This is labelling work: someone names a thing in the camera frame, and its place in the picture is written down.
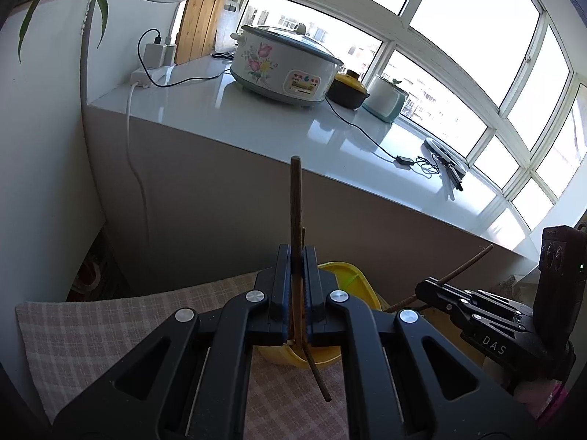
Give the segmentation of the floral white rice cooker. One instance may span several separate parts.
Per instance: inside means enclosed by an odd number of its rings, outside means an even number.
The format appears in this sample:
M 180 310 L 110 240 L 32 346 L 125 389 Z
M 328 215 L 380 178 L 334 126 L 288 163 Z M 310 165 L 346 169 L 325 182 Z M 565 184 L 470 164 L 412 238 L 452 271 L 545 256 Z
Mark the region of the floral white rice cooker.
M 244 88 L 290 105 L 322 102 L 343 61 L 306 35 L 244 25 L 233 33 L 231 75 Z

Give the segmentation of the white teal kettle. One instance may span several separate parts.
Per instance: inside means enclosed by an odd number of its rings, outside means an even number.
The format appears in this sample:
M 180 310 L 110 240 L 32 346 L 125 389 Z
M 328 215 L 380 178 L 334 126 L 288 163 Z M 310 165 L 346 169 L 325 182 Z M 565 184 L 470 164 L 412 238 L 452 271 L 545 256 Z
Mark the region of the white teal kettle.
M 396 80 L 389 81 L 378 74 L 368 87 L 369 96 L 363 107 L 385 123 L 393 123 L 401 113 L 408 92 L 399 87 Z

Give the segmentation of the white power strip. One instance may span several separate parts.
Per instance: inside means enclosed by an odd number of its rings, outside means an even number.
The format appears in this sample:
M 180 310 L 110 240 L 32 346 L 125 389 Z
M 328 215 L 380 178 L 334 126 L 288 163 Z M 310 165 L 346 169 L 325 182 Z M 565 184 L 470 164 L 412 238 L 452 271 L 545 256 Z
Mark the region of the white power strip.
M 158 83 L 167 71 L 174 66 L 176 46 L 164 43 L 147 43 L 139 52 L 140 68 L 130 75 L 130 84 L 149 88 L 152 81 Z

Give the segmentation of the pink checkered cloth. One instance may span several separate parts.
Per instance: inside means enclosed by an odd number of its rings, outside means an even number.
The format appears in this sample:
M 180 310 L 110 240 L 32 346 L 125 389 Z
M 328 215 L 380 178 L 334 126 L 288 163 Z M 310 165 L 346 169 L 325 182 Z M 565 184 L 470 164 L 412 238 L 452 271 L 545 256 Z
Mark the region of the pink checkered cloth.
M 50 419 L 182 307 L 198 313 L 224 306 L 253 288 L 256 273 L 148 296 L 97 302 L 25 302 L 15 309 L 29 370 Z M 340 363 L 321 372 L 323 400 L 307 370 L 254 353 L 244 436 L 247 439 L 345 439 Z

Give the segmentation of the white counter unit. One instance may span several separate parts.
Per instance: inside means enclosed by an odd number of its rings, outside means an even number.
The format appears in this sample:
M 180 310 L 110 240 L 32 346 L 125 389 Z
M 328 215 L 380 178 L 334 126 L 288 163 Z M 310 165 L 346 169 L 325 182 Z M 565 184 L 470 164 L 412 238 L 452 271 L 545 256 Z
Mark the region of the white counter unit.
M 306 242 L 320 261 L 359 267 L 389 302 L 490 243 L 457 285 L 489 289 L 537 264 L 493 190 L 468 176 L 454 193 L 444 177 L 394 164 L 421 155 L 423 141 L 366 111 L 282 104 L 222 74 L 168 89 L 121 84 L 87 104 L 84 129 L 107 238 L 140 294 L 271 266 L 289 240 L 295 155 Z

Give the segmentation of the brown wooden chopstick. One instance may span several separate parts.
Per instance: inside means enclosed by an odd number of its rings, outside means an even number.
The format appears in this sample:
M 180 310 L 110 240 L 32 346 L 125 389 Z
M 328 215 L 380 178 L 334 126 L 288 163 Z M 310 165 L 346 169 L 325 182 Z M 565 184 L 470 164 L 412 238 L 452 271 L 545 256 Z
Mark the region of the brown wooden chopstick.
M 302 226 L 302 161 L 292 156 L 291 162 L 291 272 L 292 272 L 292 326 L 295 346 L 302 350 L 317 387 L 326 402 L 332 401 L 327 385 L 318 369 L 306 341 L 305 292 L 303 292 L 303 234 Z

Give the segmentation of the wooden slat board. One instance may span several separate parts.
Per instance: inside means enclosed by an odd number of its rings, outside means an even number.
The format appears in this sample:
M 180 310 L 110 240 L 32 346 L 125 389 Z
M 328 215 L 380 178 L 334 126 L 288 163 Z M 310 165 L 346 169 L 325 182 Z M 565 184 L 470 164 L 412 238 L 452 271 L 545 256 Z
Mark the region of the wooden slat board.
M 213 53 L 225 0 L 187 0 L 175 56 L 182 65 Z

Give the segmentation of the yellow plastic utensil cup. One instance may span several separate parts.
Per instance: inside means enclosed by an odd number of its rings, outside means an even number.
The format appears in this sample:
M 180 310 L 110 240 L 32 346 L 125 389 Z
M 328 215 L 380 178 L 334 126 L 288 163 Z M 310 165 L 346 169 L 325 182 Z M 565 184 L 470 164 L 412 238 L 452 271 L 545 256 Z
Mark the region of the yellow plastic utensil cup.
M 320 263 L 317 267 L 320 273 L 328 272 L 336 277 L 337 289 L 345 291 L 349 297 L 360 299 L 371 310 L 382 311 L 380 297 L 359 268 L 342 261 Z M 309 346 L 310 354 L 316 362 L 316 367 L 320 370 L 340 361 L 340 343 L 343 341 L 343 335 L 347 332 L 350 323 L 348 304 L 352 304 L 352 302 L 350 300 L 344 303 L 331 301 L 330 293 L 333 290 L 333 287 L 327 288 L 328 300 L 325 303 L 327 317 L 323 323 L 324 333 L 318 329 L 313 331 L 313 340 L 320 341 L 321 346 Z M 309 362 L 303 351 L 300 351 L 297 346 L 257 346 L 257 349 L 268 363 L 309 370 Z

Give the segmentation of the black pot yellow lid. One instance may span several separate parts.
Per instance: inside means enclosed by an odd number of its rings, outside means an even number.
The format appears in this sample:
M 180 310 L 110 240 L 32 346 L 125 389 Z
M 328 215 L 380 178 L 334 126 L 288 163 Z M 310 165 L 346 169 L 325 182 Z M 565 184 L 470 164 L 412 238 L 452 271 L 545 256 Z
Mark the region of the black pot yellow lid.
M 327 98 L 344 108 L 357 109 L 369 98 L 369 92 L 359 81 L 359 74 L 354 70 L 347 70 L 336 74 L 327 91 Z

